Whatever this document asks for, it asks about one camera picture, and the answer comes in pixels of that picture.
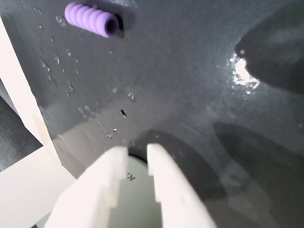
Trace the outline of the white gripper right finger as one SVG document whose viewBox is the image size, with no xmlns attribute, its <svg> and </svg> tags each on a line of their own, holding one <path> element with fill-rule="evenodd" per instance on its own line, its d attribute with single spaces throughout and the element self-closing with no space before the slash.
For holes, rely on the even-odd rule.
<svg viewBox="0 0 304 228">
<path fill-rule="evenodd" d="M 175 160 L 157 143 L 147 145 L 148 173 L 164 228 L 215 228 L 217 225 Z"/>
</svg>

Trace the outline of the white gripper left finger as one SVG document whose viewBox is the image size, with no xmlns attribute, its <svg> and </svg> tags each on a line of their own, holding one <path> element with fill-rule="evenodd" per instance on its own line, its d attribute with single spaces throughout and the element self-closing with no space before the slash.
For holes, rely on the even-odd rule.
<svg viewBox="0 0 304 228">
<path fill-rule="evenodd" d="M 128 149 L 116 146 L 102 154 L 58 198 L 47 228 L 106 228 L 126 178 Z"/>
</svg>

